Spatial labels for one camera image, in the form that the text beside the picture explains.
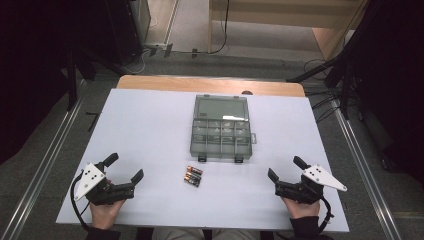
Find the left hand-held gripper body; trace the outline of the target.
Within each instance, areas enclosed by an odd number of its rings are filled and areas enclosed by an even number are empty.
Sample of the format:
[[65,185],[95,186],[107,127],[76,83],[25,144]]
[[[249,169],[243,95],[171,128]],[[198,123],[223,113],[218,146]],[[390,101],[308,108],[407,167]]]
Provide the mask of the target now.
[[111,205],[134,197],[135,182],[115,185],[103,172],[103,165],[88,163],[80,174],[80,183],[73,195],[74,201],[85,197],[94,205]]

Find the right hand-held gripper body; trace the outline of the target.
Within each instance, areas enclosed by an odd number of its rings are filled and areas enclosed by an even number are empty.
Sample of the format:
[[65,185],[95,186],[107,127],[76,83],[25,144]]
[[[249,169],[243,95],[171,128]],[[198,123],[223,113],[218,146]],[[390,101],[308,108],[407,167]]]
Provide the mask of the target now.
[[275,194],[298,203],[313,204],[324,197],[323,188],[330,187],[346,191],[347,187],[320,165],[302,171],[298,183],[288,183],[275,178]]

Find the grey plastic compartment box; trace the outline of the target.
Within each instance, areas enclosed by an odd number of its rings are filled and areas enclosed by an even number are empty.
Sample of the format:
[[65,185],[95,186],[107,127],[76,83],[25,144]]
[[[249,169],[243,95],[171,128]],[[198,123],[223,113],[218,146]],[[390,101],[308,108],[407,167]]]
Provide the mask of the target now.
[[196,96],[190,153],[199,162],[216,158],[243,163],[253,154],[253,136],[246,97]]

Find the person's right hand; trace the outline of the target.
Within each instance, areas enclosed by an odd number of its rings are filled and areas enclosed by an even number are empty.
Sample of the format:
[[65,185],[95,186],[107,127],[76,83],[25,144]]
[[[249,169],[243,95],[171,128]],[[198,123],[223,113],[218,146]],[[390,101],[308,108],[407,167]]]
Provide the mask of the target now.
[[282,201],[286,205],[292,219],[300,219],[303,217],[315,217],[320,212],[320,202],[316,201],[313,204],[303,204],[297,201],[283,198]]

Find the person's left hand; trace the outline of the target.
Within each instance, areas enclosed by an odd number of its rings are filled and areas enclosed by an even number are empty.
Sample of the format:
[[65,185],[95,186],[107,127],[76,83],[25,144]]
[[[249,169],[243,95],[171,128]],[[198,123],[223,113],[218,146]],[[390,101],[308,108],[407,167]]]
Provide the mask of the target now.
[[112,205],[95,205],[91,203],[89,205],[92,216],[91,226],[101,230],[110,229],[114,225],[124,203],[124,200],[117,201]]

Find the black metal stand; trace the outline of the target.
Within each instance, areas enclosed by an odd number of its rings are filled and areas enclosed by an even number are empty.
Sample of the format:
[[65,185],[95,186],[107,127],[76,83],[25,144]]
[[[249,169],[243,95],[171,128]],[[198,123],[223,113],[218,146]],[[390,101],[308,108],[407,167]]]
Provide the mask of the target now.
[[67,70],[67,83],[68,83],[68,106],[67,110],[70,111],[77,101],[77,86],[76,86],[76,70],[79,70],[84,78],[93,79],[96,75],[91,61],[100,63],[107,69],[116,73],[118,76],[123,76],[124,71],[117,66],[102,58],[94,52],[82,48],[71,46],[66,49],[66,70]]

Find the black tripod stand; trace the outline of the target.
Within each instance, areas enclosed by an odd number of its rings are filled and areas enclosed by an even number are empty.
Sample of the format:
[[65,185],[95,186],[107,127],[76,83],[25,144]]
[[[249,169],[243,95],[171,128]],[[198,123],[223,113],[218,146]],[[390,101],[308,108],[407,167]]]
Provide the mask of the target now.
[[342,82],[342,90],[339,97],[339,109],[344,119],[348,120],[348,99],[351,82],[353,80],[353,66],[350,62],[350,53],[347,50],[343,50],[336,57],[325,61],[323,64],[307,71],[306,73],[287,79],[287,82],[300,83],[328,68],[330,68],[330,72],[325,78],[325,86],[327,88],[335,88],[339,82]]

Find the black curtain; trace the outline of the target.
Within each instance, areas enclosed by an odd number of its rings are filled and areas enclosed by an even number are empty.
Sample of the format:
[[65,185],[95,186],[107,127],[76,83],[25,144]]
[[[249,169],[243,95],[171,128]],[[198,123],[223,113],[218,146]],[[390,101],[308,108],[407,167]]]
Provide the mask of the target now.
[[0,0],[0,165],[68,96],[66,49],[91,0]]
[[424,185],[424,0],[369,0],[351,52],[382,161]]

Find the dark cabinet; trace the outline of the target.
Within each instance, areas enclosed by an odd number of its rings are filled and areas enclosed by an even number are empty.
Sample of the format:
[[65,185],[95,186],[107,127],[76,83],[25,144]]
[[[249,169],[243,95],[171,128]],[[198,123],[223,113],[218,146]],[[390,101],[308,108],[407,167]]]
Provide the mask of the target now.
[[126,65],[144,48],[151,23],[147,0],[105,0],[111,23],[114,61]]

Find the light wooden furniture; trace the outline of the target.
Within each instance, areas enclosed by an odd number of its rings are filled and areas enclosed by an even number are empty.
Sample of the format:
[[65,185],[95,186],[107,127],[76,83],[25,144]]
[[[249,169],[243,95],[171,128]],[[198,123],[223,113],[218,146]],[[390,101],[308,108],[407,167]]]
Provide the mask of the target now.
[[212,21],[310,27],[325,60],[335,57],[344,37],[355,30],[370,0],[208,0],[208,51]]

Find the small black floor bracket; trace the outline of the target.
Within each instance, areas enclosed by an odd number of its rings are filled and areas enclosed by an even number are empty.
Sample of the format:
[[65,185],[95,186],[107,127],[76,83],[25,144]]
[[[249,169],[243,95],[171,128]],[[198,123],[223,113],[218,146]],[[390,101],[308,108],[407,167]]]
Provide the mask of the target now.
[[90,116],[92,118],[92,121],[91,121],[91,123],[89,125],[89,128],[87,130],[88,132],[91,132],[95,128],[95,126],[97,124],[97,121],[99,119],[100,113],[97,113],[97,112],[86,112],[85,114],[87,116]]

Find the aluminium floor rail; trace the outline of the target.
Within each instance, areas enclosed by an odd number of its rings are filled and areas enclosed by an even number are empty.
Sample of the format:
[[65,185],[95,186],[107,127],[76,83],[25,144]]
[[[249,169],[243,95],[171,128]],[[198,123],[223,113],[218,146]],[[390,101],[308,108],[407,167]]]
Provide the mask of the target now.
[[54,136],[49,142],[49,146],[43,154],[43,158],[37,165],[29,185],[14,208],[13,215],[8,220],[8,225],[1,234],[0,240],[17,240],[20,235],[80,110],[81,102],[81,99],[77,100],[75,105],[66,111],[61,118],[60,125],[55,130]]
[[346,120],[342,114],[338,100],[332,100],[331,105],[335,108],[335,115],[337,117],[338,124],[347,141],[353,160],[357,166],[358,172],[364,183],[365,189],[368,193],[386,239],[403,240],[400,231],[394,221],[392,212],[389,209],[389,206],[375,180],[375,177],[368,165],[367,159],[352,129],[351,122]]

